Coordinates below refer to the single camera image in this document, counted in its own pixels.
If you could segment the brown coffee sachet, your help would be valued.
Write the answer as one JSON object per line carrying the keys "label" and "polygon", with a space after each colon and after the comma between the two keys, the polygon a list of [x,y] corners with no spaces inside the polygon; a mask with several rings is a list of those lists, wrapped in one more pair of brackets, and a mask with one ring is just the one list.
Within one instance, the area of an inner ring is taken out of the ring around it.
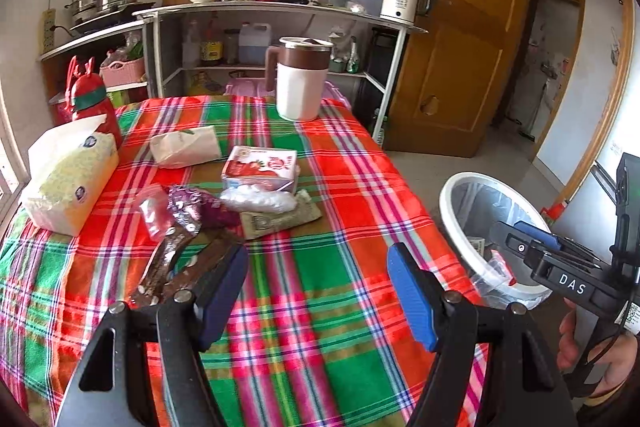
{"label": "brown coffee sachet", "polygon": [[129,302],[136,308],[156,306],[178,291],[197,291],[242,245],[239,236],[225,229],[194,236],[174,225],[154,249]]}

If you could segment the strawberry milk carton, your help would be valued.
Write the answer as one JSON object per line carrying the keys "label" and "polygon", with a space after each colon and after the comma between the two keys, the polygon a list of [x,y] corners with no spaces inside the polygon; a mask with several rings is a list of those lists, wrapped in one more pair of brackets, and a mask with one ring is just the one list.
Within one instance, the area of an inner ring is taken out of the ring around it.
{"label": "strawberry milk carton", "polygon": [[296,150],[235,145],[221,179],[224,188],[255,185],[262,191],[294,193],[298,172]]}

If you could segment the white trash bin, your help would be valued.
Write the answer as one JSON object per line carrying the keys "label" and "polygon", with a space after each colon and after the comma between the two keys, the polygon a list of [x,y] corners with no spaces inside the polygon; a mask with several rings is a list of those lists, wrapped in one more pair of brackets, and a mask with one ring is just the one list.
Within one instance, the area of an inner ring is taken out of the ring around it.
{"label": "white trash bin", "polygon": [[530,277],[532,270],[501,245],[501,225],[528,223],[547,232],[535,207],[501,181],[478,172],[450,176],[439,193],[439,217],[474,288],[491,308],[521,303],[533,310],[550,295]]}

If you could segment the metal kitchen shelf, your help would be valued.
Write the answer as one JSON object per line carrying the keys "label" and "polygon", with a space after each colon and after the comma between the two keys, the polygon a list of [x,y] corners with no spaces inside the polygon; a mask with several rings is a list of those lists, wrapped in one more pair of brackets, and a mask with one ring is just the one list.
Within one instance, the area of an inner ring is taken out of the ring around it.
{"label": "metal kitchen shelf", "polygon": [[383,141],[383,124],[390,107],[390,100],[396,78],[401,64],[402,51],[404,50],[407,35],[410,32],[425,34],[426,30],[416,25],[386,20],[379,16],[354,13],[347,10],[328,8],[327,6],[312,4],[292,4],[280,2],[207,2],[201,4],[180,4],[161,6],[134,12],[134,20],[126,24],[120,24],[93,32],[89,35],[75,38],[57,46],[53,50],[43,53],[39,57],[47,87],[51,93],[58,92],[58,87],[53,82],[53,74],[60,68],[65,68],[70,56],[74,53],[89,54],[89,46],[95,42],[102,43],[108,38],[126,34],[128,31],[138,30],[142,32],[144,47],[144,64],[146,74],[146,87],[151,98],[167,98],[183,94],[183,87],[178,86],[177,81],[183,78],[186,71],[182,67],[181,37],[179,36],[181,24],[187,17],[196,17],[201,14],[213,14],[223,16],[235,14],[242,22],[257,23],[270,20],[285,29],[293,27],[295,17],[305,17],[301,30],[293,30],[294,36],[313,36],[315,23],[347,24],[380,26],[393,29],[397,32],[394,54],[390,62],[390,70],[384,81],[362,72],[360,76],[367,80],[371,86],[382,93],[382,100],[378,108],[378,117],[372,130],[375,141]]}

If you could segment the clear plastic cup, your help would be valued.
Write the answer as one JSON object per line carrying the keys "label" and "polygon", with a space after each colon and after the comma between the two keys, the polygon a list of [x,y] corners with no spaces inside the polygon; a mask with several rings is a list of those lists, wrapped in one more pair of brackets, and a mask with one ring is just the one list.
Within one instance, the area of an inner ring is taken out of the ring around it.
{"label": "clear plastic cup", "polygon": [[140,213],[150,239],[155,243],[160,243],[174,224],[168,205],[168,193],[157,183],[142,188],[134,198],[134,209]]}

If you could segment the purple snack wrapper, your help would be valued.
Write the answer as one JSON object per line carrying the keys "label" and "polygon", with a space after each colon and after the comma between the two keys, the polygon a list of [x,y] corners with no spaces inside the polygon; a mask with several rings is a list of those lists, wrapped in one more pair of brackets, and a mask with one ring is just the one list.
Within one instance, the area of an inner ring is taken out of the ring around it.
{"label": "purple snack wrapper", "polygon": [[179,225],[195,233],[203,229],[234,229],[241,224],[239,213],[198,187],[171,185],[167,209]]}

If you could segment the plaid tablecloth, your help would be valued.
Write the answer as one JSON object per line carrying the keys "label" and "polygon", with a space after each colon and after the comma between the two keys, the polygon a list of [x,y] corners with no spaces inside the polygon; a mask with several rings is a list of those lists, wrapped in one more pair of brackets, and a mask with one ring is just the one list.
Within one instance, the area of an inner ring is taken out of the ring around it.
{"label": "plaid tablecloth", "polygon": [[126,299],[153,251],[134,210],[143,187],[218,193],[216,162],[158,168],[154,135],[210,126],[223,150],[295,150],[298,184],[321,218],[247,245],[247,277],[221,340],[202,361],[231,426],[400,426],[433,358],[411,336],[387,276],[404,243],[442,286],[478,294],[420,199],[341,103],[295,124],[245,96],[151,98],[119,109],[119,165],[81,233],[40,230],[17,211],[1,246],[1,376],[50,425],[107,307]]}

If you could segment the green paper packet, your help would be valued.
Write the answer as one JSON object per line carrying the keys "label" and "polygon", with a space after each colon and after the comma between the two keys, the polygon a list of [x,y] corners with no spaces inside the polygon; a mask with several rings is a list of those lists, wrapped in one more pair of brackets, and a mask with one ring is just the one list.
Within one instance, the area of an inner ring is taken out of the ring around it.
{"label": "green paper packet", "polygon": [[294,198],[296,206],[282,213],[241,212],[240,220],[244,237],[258,239],[258,237],[308,225],[322,217],[320,208],[312,201],[306,190],[299,190]]}

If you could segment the crumpled white plastic wrap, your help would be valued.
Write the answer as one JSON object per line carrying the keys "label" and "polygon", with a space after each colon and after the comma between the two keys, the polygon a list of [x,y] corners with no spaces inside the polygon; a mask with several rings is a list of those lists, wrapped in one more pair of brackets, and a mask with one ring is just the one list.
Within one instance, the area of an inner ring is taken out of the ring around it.
{"label": "crumpled white plastic wrap", "polygon": [[284,213],[297,206],[295,196],[287,191],[266,191],[259,185],[250,184],[225,188],[219,198],[237,212]]}

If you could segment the beige paper napkin pack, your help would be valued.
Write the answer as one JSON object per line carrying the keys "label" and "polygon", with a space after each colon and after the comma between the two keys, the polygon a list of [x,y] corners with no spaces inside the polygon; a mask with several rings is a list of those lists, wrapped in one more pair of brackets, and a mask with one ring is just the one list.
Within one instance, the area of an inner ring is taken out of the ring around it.
{"label": "beige paper napkin pack", "polygon": [[186,168],[222,158],[213,126],[197,127],[155,135],[151,154],[158,167]]}

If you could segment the wooden door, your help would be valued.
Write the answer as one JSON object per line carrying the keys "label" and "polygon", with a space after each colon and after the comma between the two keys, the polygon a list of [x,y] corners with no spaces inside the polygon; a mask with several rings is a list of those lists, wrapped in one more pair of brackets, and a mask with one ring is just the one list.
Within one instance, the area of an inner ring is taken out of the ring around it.
{"label": "wooden door", "polygon": [[529,0],[434,0],[402,59],[387,150],[474,156],[502,99]]}

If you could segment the red reindeer water bottle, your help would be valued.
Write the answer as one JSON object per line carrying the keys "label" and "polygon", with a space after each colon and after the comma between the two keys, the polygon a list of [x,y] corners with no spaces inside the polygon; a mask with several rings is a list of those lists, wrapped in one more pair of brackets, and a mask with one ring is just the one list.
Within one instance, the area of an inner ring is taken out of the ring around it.
{"label": "red reindeer water bottle", "polygon": [[102,77],[93,72],[94,60],[81,63],[73,56],[68,64],[65,101],[72,119],[104,116],[98,131],[114,135],[116,147],[122,146],[122,134],[112,101],[108,98]]}

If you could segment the pink basket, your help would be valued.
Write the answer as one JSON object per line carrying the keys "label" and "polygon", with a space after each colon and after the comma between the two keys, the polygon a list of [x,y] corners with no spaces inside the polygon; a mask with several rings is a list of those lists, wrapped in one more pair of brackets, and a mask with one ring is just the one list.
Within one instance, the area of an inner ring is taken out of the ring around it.
{"label": "pink basket", "polygon": [[100,67],[100,75],[107,88],[125,86],[125,84],[140,83],[144,76],[144,60],[137,58],[132,61],[111,61]]}

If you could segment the yellow label oil bottle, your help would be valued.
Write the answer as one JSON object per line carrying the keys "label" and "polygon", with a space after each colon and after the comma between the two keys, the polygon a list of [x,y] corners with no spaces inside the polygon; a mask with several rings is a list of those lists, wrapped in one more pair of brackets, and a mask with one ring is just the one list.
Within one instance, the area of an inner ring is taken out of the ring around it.
{"label": "yellow label oil bottle", "polygon": [[224,58],[224,32],[218,22],[211,18],[206,24],[201,38],[201,63],[214,66]]}

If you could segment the wall power strip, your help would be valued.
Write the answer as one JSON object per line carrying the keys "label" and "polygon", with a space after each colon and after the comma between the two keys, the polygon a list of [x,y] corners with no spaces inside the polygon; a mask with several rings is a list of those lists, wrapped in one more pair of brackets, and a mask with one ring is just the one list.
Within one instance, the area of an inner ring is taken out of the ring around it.
{"label": "wall power strip", "polygon": [[47,9],[42,13],[40,53],[45,54],[54,48],[55,9]]}

